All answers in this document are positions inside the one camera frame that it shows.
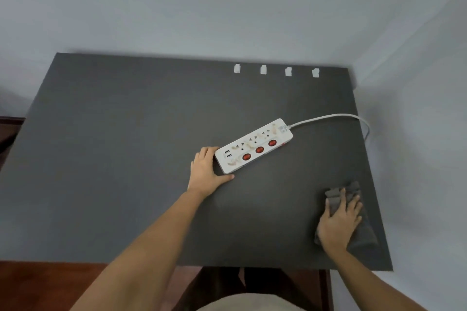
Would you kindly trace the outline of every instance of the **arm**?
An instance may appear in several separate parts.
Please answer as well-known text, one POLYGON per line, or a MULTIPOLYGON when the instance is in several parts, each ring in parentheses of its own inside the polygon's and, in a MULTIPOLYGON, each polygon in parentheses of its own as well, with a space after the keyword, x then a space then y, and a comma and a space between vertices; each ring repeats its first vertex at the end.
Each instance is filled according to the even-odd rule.
POLYGON ((202 148, 191 162, 188 189, 163 215, 104 269, 72 311, 154 310, 175 268, 201 202, 233 175, 216 176, 217 148, 202 148))
POLYGON ((329 258, 336 264, 347 289, 362 311, 401 310, 425 311, 400 291, 386 284, 353 255, 347 252, 347 244, 353 231, 361 221, 358 216, 362 203, 356 196, 346 210, 345 190, 341 205, 331 217, 329 201, 318 225, 318 236, 329 258))

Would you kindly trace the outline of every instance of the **power socket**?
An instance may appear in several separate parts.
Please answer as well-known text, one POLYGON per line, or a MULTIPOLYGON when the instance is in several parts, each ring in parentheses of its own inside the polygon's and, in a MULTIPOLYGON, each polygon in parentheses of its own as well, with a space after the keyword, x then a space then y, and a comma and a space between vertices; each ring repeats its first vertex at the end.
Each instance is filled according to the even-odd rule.
POLYGON ((222 172, 224 174, 232 173, 289 142, 292 138, 291 131, 279 118, 247 136, 217 149, 214 155, 222 172))

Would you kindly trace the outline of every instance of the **forearm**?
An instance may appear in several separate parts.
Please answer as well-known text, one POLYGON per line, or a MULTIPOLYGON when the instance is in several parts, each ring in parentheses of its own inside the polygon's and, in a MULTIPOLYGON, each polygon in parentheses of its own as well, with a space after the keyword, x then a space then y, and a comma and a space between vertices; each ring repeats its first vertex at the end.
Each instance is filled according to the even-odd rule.
POLYGON ((187 191, 100 274, 72 310, 154 310, 160 305, 202 201, 187 191))
POLYGON ((347 251, 330 254, 347 289, 362 311, 424 311, 424 308, 382 281, 347 251))

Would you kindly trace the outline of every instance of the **wooden floor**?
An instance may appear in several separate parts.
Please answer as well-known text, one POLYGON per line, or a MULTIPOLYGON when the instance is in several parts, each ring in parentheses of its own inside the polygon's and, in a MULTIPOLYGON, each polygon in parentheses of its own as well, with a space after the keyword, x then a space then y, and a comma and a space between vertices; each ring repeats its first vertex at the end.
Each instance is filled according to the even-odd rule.
MULTIPOLYGON (((20 129, 21 121, 0 117, 0 143, 20 129)), ((9 149, 0 153, 0 170, 9 149)), ((0 311, 69 310, 105 268, 105 264, 0 261, 0 311)), ((170 311, 201 267, 177 267, 161 310, 170 311)), ((332 309, 328 274, 287 270, 301 291, 318 307, 332 309)))

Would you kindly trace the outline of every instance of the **hand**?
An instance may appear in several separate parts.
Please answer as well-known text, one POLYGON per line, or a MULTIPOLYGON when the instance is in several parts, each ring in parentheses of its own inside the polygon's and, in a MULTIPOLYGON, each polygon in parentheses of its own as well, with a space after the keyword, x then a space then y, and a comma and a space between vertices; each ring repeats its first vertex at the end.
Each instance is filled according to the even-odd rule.
POLYGON ((221 184, 234 178, 234 175, 217 176, 213 170, 214 152, 219 147, 201 148, 191 161, 190 182, 188 190, 197 191, 202 198, 212 194, 221 184))
POLYGON ((345 252, 350 237, 355 228, 361 222, 361 216, 358 216, 363 204, 359 202, 359 196, 353 197, 346 210, 346 190, 341 190, 341 204, 331 216, 329 208, 329 199, 326 199, 326 208, 318 224, 318 237, 321 241, 324 251, 331 259, 337 253, 345 252))

